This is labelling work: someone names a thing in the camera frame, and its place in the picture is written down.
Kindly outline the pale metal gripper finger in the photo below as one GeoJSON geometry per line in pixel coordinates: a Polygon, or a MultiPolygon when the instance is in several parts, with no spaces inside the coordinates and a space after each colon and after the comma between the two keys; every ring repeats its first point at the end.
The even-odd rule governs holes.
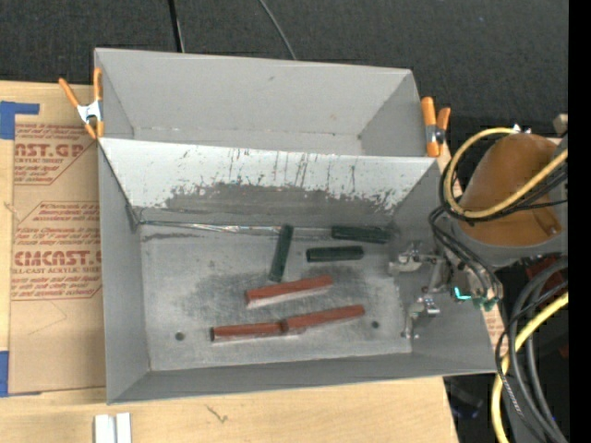
{"type": "Polygon", "coordinates": [[[415,339],[418,336],[417,327],[425,325],[429,320],[440,315],[440,308],[432,295],[420,295],[406,309],[404,315],[404,327],[401,337],[406,340],[415,339]]]}
{"type": "Polygon", "coordinates": [[[435,265],[437,256],[425,252],[423,243],[419,241],[410,242],[402,251],[394,254],[389,261],[388,271],[390,273],[411,273],[418,271],[423,265],[435,265]]]}

